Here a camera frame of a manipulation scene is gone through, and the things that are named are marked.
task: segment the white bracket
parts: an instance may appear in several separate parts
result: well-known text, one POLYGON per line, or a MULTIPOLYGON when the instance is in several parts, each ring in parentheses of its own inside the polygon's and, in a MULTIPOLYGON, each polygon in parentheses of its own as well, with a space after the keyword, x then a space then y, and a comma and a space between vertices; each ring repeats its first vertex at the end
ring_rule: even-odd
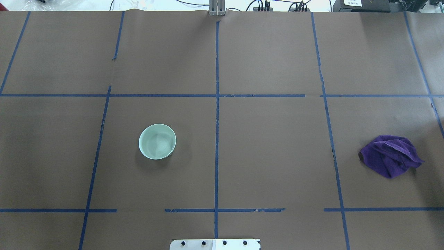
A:
POLYGON ((225 0, 210 0, 210 16, 225 16, 225 0))
POLYGON ((259 239, 173 240, 170 250, 260 250, 259 239))

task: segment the light green bowl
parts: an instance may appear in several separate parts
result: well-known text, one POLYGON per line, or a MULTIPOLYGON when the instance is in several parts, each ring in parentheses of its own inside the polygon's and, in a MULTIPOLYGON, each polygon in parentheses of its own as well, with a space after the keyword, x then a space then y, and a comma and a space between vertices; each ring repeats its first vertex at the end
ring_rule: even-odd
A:
POLYGON ((139 137, 139 149, 151 160, 160 160, 171 155, 176 146, 176 134, 165 124, 146 128, 139 137))

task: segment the red object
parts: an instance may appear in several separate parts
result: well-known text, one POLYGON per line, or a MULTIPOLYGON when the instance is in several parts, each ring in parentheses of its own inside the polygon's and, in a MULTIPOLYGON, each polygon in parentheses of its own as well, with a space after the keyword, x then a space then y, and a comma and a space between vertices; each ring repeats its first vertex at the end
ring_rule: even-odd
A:
POLYGON ((8 10, 8 9, 4 7, 3 4, 0 3, 0 10, 8 10))

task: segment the blue grid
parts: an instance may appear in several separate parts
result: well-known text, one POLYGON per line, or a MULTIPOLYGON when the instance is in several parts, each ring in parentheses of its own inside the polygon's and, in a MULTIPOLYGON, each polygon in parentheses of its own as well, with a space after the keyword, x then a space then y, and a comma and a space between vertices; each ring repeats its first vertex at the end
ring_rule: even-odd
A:
MULTIPOLYGON (((85 209, 7 209, 2 208, 0 209, 0 213, 84 213, 84 220, 83 220, 83 226, 82 226, 82 232, 79 242, 79 250, 83 247, 83 240, 84 235, 86 231, 87 226, 87 219, 89 213, 117 213, 117 209, 90 209, 91 204, 91 197, 92 197, 92 191, 94 187, 94 180, 95 180, 95 174, 97 170, 97 163, 100 153, 100 147, 101 147, 101 141, 103 136, 103 130, 105 125, 105 119, 107 114, 107 108, 110 97, 215 97, 216 98, 216 142, 215 142, 215 176, 214 176, 214 208, 213 209, 165 209, 164 211, 166 213, 214 213, 214 237, 218 238, 218 213, 250 213, 250 212, 271 212, 271 213, 279 213, 285 210, 285 208, 246 208, 246 209, 230 209, 230 208, 219 208, 218 207, 218 143, 219 143, 219 98, 221 97, 305 97, 304 94, 220 94, 219 93, 219 22, 216 22, 216 94, 111 94, 111 86, 108 88, 107 94, 3 94, 3 89, 6 84, 6 80, 9 75, 9 71, 11 69, 11 66, 13 64, 15 55, 17 53, 17 49, 20 45, 20 41, 22 39, 23 33, 26 29, 26 24, 28 23, 29 17, 31 12, 28 12, 25 22, 23 24, 23 28, 21 30, 20 36, 18 38, 16 47, 14 49, 14 52, 12 54, 11 60, 9 62, 7 71, 5 73, 2 85, 0 87, 0 97, 106 97, 105 107, 103 111, 103 117, 102 117, 102 123, 100 128, 100 134, 99 134, 99 141, 97 144, 97 150, 95 155, 95 161, 93 165, 92 170, 92 176, 91 176, 91 182, 90 182, 90 188, 88 192, 88 198, 87 198, 87 204, 85 209)), ((116 49, 115 49, 115 55, 112 58, 115 60, 118 55, 118 49, 119 49, 119 42, 123 27, 123 21, 124 21, 125 12, 122 12, 120 26, 119 26, 119 34, 116 42, 116 49)), ((329 138, 330 138, 330 144, 332 148, 332 154, 333 154, 333 161, 334 161, 334 167, 335 167, 335 173, 336 173, 336 181, 337 181, 337 190, 338 190, 338 197, 340 202, 340 208, 324 208, 325 212, 341 212, 342 215, 342 222, 343 222, 343 228, 344 228, 344 236, 345 236, 345 243, 347 250, 350 249, 349 245, 349 238, 348 238, 348 231, 347 231, 347 223, 345 218, 345 212, 375 212, 375 211, 444 211, 444 207, 369 207, 369 208, 346 208, 344 207, 343 199, 342 199, 342 191, 341 191, 341 182, 339 177, 339 171, 337 167, 337 160, 336 160, 336 152, 335 152, 335 146, 334 146, 334 139, 333 139, 333 133, 332 133, 332 127, 330 122, 330 114, 329 114, 329 108, 328 108, 328 98, 332 97, 406 97, 406 98, 429 98, 432 107, 434 110, 434 114, 437 119, 438 126, 441 130, 441 134, 444 137, 444 129, 441 124, 441 121, 439 119, 439 114, 437 112, 435 103, 433 98, 442 98, 444 95, 432 95, 430 91, 430 87, 427 82, 427 78, 425 77, 423 67, 421 64, 421 61, 419 59, 415 43, 413 41, 413 37, 410 31, 410 26, 408 23, 407 14, 404 12, 404 18, 406 27, 408 30, 408 35, 412 44, 413 51, 415 53, 418 65, 420 67, 421 75, 424 80, 424 84, 426 86, 427 95, 333 95, 333 94, 327 94, 325 91, 325 83, 324 78, 321 71, 321 58, 319 53, 319 47, 317 42, 317 35, 316 35, 316 27, 315 27, 315 20, 314 15, 311 13, 311 20, 312 20, 312 27, 313 27, 313 36, 314 36, 314 43, 316 47, 316 54, 317 54, 317 62, 319 66, 319 76, 322 83, 322 97, 324 99, 324 105, 325 105, 325 114, 326 114, 326 120, 327 125, 329 129, 329 138)))

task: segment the purple cloth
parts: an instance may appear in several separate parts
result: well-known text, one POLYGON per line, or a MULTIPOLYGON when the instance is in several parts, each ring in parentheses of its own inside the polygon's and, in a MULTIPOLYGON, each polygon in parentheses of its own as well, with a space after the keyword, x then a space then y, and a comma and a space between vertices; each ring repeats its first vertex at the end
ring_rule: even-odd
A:
POLYGON ((380 135, 359 152, 361 160, 386 178, 394 178, 424 162, 415 147, 404 137, 380 135))

